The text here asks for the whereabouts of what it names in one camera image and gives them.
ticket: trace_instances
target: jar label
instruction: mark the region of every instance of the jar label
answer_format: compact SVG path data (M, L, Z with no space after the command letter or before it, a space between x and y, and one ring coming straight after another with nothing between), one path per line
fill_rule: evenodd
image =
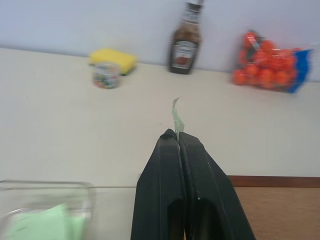
M97 85L108 89L116 88L119 84L117 76L111 72L105 72L103 74L96 73L94 75L94 81Z
M199 23L199 11L193 10L193 9L186 9L184 11L182 20L188 23L192 24L198 24Z
M197 45L193 42L176 42L173 46L172 66L179 69L188 69L192 63L196 49Z

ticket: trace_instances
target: barbecue sauce bottle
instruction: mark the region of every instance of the barbecue sauce bottle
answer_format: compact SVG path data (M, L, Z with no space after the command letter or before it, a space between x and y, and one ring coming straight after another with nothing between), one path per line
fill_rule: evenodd
M169 71L190 74L202 42L199 30L200 10L203 0L189 0L182 22L173 34L169 54Z

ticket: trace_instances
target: orange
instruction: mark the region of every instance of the orange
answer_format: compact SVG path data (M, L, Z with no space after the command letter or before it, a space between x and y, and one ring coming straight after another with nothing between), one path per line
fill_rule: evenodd
M247 83L247 76L241 69L237 69L233 73L233 81L237 85L245 85Z
M268 55L261 49L255 52L253 59L258 66L265 67L268 65Z
M289 71L290 79L295 80L297 77L297 70L295 68L292 68Z
M242 65L246 65L247 64L247 51L241 50L239 52L238 61Z
M283 67L285 69L292 69L295 67L297 62L297 58L293 55L291 55L290 57L288 57L287 59L284 59L283 61Z
M272 89L274 87L273 77L274 73L272 70L268 68L262 69L258 77L261 87L265 89Z
M272 54L274 49L276 49L276 45L274 44L273 41L270 40L264 40L261 45L260 48L262 49L262 51L264 51L267 54Z
M245 68L245 73L248 76L248 83L249 85L257 85L258 84L258 79L257 79L257 75L259 73L259 68L256 65L253 64L249 64L248 66L246 66Z
M278 71L274 75L274 80L276 84L280 85L281 87L288 87L290 83L290 75L285 71Z
M296 48L293 48L293 49L292 49L292 52L293 52L293 53L299 52L299 51L302 51L302 48L296 47Z
M273 55L269 58L269 66L271 69L279 71L283 68L283 61L279 56Z
M257 34L253 31L249 31L243 36L243 47L245 49L250 49L255 41L257 41Z
M279 56L280 58L282 59L287 59L287 58L290 58L292 56L292 51L289 50L289 49L282 49L279 51Z
M257 68L256 65L249 64L245 68L245 73L250 76L250 77L256 77L258 75L259 69Z

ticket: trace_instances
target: green paper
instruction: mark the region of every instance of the green paper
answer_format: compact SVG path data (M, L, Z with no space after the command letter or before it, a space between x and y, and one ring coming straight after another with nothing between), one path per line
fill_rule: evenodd
M174 121L174 131L176 134L176 137L179 141L179 133L183 132L185 130L185 124L182 122L181 118L178 115L177 109L176 109L176 104L177 101L179 100L180 97L176 98L172 102L172 116L173 116L173 121Z
M5 240L80 240L84 218L69 216L64 204L42 212L16 216Z

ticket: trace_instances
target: brown table edge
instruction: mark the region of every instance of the brown table edge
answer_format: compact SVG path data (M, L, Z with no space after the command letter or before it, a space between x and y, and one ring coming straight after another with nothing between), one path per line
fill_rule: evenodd
M320 188L320 177L229 175L234 187Z

